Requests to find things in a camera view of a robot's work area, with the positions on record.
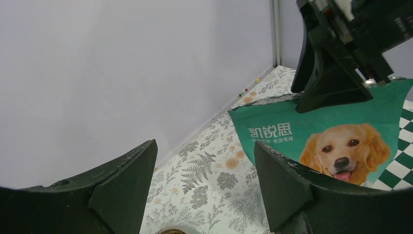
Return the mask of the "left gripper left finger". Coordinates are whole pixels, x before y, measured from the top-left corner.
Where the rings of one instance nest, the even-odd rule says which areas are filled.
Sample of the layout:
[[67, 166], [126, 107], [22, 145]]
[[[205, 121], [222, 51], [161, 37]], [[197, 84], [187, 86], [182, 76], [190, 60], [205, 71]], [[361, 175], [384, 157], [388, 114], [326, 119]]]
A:
[[139, 233], [157, 152], [152, 139], [48, 187], [1, 188], [1, 233]]

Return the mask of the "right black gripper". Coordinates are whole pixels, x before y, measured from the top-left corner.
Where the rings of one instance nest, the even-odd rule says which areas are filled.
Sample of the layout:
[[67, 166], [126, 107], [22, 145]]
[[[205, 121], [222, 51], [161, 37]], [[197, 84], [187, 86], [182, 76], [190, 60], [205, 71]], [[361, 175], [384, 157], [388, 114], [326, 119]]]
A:
[[382, 53], [391, 42], [372, 9], [377, 0], [299, 0], [304, 22], [303, 43], [291, 87], [300, 93], [296, 111], [366, 102], [373, 99], [356, 68], [379, 84], [392, 73]]

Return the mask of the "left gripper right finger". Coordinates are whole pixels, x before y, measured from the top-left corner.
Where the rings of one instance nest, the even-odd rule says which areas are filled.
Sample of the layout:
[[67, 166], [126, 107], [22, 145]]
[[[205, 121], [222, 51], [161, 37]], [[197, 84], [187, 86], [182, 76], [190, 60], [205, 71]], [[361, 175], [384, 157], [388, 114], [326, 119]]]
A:
[[412, 188], [393, 192], [343, 182], [265, 143], [254, 148], [263, 205], [277, 234], [410, 234]]

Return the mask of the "green dog food bag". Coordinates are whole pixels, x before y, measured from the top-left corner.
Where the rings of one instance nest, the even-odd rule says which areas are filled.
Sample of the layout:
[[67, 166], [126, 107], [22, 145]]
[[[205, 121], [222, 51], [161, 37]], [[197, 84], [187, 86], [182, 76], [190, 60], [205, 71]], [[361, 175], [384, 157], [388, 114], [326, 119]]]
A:
[[324, 175], [369, 187], [397, 153], [399, 122], [412, 85], [411, 79], [373, 85], [370, 101], [304, 114], [296, 111], [297, 98], [283, 95], [281, 101], [262, 99], [229, 115], [252, 163], [256, 142], [263, 142]]

